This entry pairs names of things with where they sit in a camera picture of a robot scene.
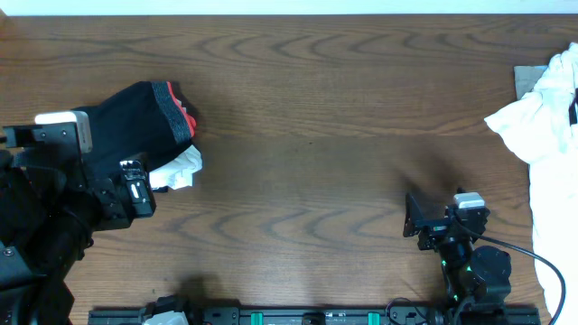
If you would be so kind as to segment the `black leggings with red waistband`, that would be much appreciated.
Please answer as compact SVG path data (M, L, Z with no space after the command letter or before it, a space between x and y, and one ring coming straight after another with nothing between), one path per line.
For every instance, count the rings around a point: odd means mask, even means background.
M140 153L149 172L164 166L193 145L196 121L178 102L169 81L139 81L92 107L93 148L83 156L100 178L120 172L120 162Z

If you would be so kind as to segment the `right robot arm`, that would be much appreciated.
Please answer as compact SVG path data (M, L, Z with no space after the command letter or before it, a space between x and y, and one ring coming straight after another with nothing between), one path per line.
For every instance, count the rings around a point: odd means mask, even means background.
M420 250L441 258L447 292L445 324L506 324L505 298L511 293L511 257L494 246L475 247L490 214L477 192L453 196L441 216L430 218L406 194L404 237L418 237Z

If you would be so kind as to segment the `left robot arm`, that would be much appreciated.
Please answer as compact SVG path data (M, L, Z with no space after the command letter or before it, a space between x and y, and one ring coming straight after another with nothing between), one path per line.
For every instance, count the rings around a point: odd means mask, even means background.
M146 156L97 178L73 122L7 126L1 142L1 322L67 324L65 278L94 232L154 214Z

